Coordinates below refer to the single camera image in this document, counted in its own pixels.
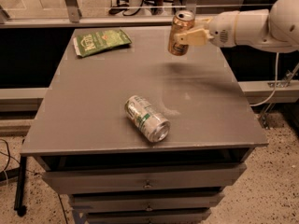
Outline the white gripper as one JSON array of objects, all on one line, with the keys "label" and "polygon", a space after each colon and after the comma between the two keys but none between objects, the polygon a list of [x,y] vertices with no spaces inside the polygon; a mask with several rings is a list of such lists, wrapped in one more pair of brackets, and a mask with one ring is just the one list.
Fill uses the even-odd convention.
[{"label": "white gripper", "polygon": [[235,25],[239,11],[222,12],[219,15],[195,20],[195,28],[174,34],[174,39],[180,45],[204,46],[209,40],[219,48],[235,46]]}]

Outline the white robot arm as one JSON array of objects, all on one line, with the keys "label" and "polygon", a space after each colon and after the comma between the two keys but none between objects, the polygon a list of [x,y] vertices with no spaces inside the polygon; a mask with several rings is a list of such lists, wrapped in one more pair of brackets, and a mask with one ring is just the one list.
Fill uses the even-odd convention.
[{"label": "white robot arm", "polygon": [[195,26],[176,32],[180,45],[219,48],[250,46],[267,52],[299,50],[299,0],[277,0],[271,9],[222,12],[197,20]]}]

